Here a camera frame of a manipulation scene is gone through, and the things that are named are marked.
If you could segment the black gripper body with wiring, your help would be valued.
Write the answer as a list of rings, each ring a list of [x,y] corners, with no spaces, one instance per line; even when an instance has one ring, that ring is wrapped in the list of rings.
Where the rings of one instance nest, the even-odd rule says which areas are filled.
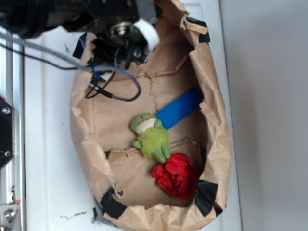
[[[66,31],[100,35],[137,64],[147,62],[159,44],[152,0],[62,0],[60,13]]]

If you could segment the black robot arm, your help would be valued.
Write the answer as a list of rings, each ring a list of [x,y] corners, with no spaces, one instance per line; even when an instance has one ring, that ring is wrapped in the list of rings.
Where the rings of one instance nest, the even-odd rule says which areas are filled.
[[[122,47],[129,58],[144,63],[159,44],[157,13],[152,0],[2,0],[0,26],[19,38],[1,33],[7,41],[58,56],[78,69],[104,70],[77,64],[28,39],[59,26],[67,32],[99,34],[112,47]]]

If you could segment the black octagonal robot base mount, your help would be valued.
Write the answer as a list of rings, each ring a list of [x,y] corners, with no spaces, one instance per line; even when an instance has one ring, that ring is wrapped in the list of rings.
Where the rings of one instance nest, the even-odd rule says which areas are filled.
[[[13,158],[13,118],[14,109],[0,97],[0,169]]]

